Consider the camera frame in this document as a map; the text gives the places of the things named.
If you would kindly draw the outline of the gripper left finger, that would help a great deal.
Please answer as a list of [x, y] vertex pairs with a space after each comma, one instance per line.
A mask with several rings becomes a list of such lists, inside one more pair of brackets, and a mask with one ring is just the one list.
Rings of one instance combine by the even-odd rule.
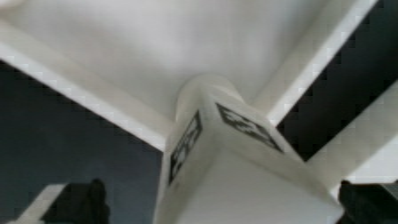
[[104, 181], [49, 185], [15, 224], [111, 224]]

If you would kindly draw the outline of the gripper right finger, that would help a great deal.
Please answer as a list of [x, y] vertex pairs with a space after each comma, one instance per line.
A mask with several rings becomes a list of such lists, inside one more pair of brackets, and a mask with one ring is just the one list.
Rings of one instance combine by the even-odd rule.
[[338, 224], [398, 224], [398, 181], [367, 184], [343, 181], [338, 199], [345, 209]]

